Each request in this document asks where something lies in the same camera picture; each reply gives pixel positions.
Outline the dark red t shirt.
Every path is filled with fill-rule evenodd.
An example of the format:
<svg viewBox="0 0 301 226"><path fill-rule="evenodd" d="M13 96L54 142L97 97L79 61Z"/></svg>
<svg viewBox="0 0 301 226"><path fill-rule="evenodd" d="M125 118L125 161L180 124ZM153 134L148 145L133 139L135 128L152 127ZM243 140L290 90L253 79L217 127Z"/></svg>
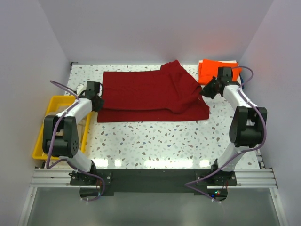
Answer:
<svg viewBox="0 0 301 226"><path fill-rule="evenodd" d="M97 122L207 120L201 90L177 60L154 71L104 72Z"/></svg>

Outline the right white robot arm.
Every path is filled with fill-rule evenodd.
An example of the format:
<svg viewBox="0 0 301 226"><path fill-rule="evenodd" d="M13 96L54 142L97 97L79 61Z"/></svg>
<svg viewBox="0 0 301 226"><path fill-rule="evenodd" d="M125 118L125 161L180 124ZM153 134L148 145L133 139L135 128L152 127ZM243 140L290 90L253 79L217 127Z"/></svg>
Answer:
<svg viewBox="0 0 301 226"><path fill-rule="evenodd" d="M234 109L229 128L230 143L220 158L216 159L214 169L210 172L210 181L220 185L226 180L225 172L232 172L241 157L251 151L260 149L267 136L267 109L258 107L243 92L242 84L233 81L235 67L219 67L217 76L213 77L200 94L215 98L221 95Z"/></svg>

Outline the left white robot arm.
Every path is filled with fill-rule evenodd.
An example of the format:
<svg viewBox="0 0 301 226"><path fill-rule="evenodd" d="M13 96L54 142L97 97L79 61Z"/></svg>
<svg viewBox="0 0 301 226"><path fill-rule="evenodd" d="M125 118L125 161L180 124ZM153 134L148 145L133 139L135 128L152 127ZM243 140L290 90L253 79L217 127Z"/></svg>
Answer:
<svg viewBox="0 0 301 226"><path fill-rule="evenodd" d="M94 162L80 151L77 125L89 113L102 109L103 85L100 82L88 81L84 90L76 94L61 83L51 83L73 95L75 101L62 112L48 115L44 119L42 149L48 156L46 168L51 169L64 161L81 173L80 178L83 182L92 185L97 181L97 172Z"/></svg>

